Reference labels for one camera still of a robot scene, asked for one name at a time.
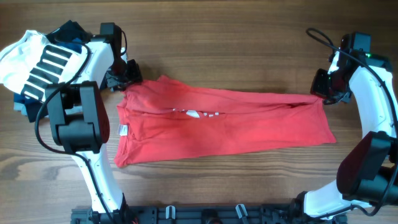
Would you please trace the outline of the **red printed t-shirt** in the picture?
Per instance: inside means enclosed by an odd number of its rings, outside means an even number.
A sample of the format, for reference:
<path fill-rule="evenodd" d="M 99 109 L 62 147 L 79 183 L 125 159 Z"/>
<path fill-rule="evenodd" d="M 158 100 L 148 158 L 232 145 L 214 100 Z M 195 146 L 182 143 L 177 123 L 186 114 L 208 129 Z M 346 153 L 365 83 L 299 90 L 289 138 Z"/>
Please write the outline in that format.
<path fill-rule="evenodd" d="M 162 76 L 130 86 L 117 110 L 118 167 L 336 141 L 312 95 L 200 88 Z"/>

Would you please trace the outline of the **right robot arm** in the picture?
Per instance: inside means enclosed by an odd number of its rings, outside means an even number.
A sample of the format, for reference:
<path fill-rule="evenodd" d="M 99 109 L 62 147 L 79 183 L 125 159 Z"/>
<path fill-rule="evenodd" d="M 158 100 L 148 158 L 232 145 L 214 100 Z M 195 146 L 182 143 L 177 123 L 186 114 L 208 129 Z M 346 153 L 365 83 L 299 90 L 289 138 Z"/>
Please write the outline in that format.
<path fill-rule="evenodd" d="M 310 89 L 324 105 L 355 98 L 362 138 L 341 162 L 336 179 L 293 199 L 287 218 L 300 223 L 341 223 L 343 215 L 359 210 L 375 216 L 383 206 L 397 205 L 397 100 L 392 65 L 371 53 L 371 36 L 346 34 L 341 45 L 316 28 L 306 33 L 331 48 L 328 70 L 319 69 Z"/>

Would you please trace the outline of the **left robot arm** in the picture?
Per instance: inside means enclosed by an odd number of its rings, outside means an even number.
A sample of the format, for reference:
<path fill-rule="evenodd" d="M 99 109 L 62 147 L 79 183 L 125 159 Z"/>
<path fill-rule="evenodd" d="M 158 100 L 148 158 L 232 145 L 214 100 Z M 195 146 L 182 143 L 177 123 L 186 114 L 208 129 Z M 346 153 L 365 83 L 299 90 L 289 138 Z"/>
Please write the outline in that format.
<path fill-rule="evenodd" d="M 142 81 L 138 63 L 127 59 L 126 34 L 113 22 L 102 23 L 93 35 L 68 21 L 48 37 L 80 48 L 84 55 L 82 64 L 72 67 L 70 80 L 49 86 L 43 104 L 53 141 L 78 164 L 91 196 L 91 208 L 73 210 L 71 222 L 138 223 L 111 170 L 109 119 L 99 89 L 102 82 L 122 91 Z"/>

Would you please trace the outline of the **blue folded shirt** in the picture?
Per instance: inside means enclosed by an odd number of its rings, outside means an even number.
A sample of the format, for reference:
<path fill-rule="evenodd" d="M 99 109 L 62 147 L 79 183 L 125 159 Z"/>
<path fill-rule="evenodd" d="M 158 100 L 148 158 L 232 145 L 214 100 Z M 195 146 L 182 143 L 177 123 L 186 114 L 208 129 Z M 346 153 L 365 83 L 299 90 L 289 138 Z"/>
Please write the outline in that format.
<path fill-rule="evenodd" d="M 52 84 L 74 82 L 85 67 L 88 51 L 80 44 L 25 44 L 13 50 L 8 87 L 41 102 Z"/>

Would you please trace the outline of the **white black striped folded shirt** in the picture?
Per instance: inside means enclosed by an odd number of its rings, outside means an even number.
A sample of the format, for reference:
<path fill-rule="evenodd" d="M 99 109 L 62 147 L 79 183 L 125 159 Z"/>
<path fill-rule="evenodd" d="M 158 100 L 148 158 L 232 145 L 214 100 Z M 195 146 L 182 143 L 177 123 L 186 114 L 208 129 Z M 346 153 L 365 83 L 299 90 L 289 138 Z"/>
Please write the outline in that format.
<path fill-rule="evenodd" d="M 87 59 L 87 48 L 80 51 L 51 43 L 45 35 L 27 30 L 23 37 L 1 50 L 1 84 L 6 88 L 45 101 L 45 89 L 71 80 Z"/>

